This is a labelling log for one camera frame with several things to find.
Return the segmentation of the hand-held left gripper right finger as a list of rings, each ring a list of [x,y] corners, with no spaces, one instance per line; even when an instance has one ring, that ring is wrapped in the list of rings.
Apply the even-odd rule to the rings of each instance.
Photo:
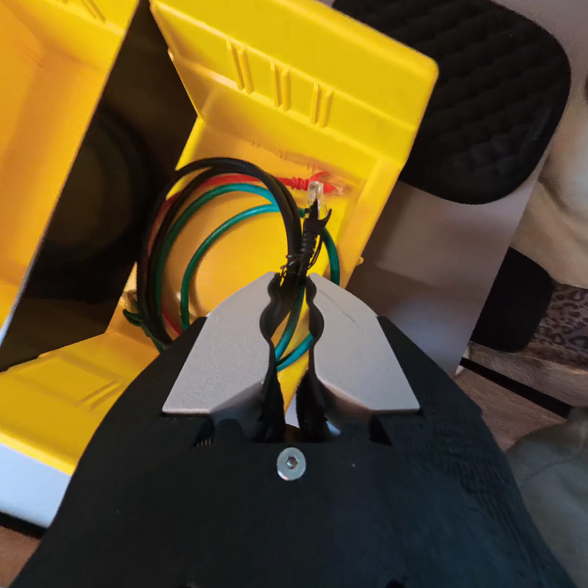
[[[419,401],[378,315],[317,273],[306,279],[312,335],[296,398],[302,436],[324,442],[349,422],[414,415]]]

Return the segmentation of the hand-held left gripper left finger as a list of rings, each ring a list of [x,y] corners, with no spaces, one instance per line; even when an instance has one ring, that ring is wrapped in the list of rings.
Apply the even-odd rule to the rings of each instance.
[[[164,414],[207,417],[215,425],[235,419],[252,440],[283,440],[284,401],[271,340],[279,325],[280,285],[280,275],[268,272],[209,313]]]

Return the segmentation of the yellow plastic storage bin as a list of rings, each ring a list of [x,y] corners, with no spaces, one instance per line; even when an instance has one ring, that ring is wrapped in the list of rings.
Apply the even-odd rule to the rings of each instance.
[[[155,357],[124,318],[158,202],[209,158],[337,186],[324,211],[346,286],[437,80],[418,51],[318,1],[138,1],[1,328],[1,449],[72,474]]]
[[[137,1],[1,1],[1,328]]]

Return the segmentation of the leopard print cloth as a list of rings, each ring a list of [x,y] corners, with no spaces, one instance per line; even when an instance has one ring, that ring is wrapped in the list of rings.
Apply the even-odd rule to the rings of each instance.
[[[587,369],[587,290],[553,283],[548,308],[527,350],[535,357]]]

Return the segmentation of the person's beige clothing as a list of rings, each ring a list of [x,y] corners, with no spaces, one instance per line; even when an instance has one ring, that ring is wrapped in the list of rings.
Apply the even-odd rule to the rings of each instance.
[[[564,116],[515,248],[554,282],[587,289],[587,81]],[[535,526],[577,587],[587,587],[587,387],[582,396],[564,423],[507,452]]]

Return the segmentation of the black quilted cushion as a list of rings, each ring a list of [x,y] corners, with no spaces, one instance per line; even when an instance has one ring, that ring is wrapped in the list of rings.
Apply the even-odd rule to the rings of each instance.
[[[334,9],[438,65],[401,182],[466,205],[525,183],[569,96],[570,63],[555,37],[491,1],[335,1]]]

